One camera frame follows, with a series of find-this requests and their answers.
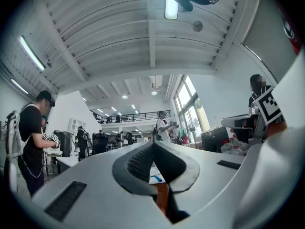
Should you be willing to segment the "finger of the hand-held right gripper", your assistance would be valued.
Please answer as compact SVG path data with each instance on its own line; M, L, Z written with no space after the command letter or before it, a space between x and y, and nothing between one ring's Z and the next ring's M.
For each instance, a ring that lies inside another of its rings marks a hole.
M259 120L259 114L243 114L227 117L221 120L221 125L232 129L255 129Z

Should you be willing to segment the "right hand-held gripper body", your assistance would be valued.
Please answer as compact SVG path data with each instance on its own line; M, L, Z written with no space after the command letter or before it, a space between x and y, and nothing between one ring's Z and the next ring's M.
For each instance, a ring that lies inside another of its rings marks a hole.
M286 129L286 122L272 96L272 90L272 86L260 86L252 94L252 114L259 113L259 117L267 124L263 139Z

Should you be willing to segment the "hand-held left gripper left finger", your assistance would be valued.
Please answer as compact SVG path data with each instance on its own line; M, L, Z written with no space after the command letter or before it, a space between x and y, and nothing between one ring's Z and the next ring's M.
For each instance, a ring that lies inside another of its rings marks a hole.
M72 229L164 229L171 222L149 184L152 142L90 156L33 197L58 226Z

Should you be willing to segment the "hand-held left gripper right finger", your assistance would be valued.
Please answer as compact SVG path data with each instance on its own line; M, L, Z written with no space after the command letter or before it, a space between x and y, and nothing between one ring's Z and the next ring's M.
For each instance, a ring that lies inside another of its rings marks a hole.
M220 161L242 164L242 156L212 153L156 141L154 162L169 188L165 225L152 221L154 229L230 229L233 207L228 212L209 205L228 185L237 170Z

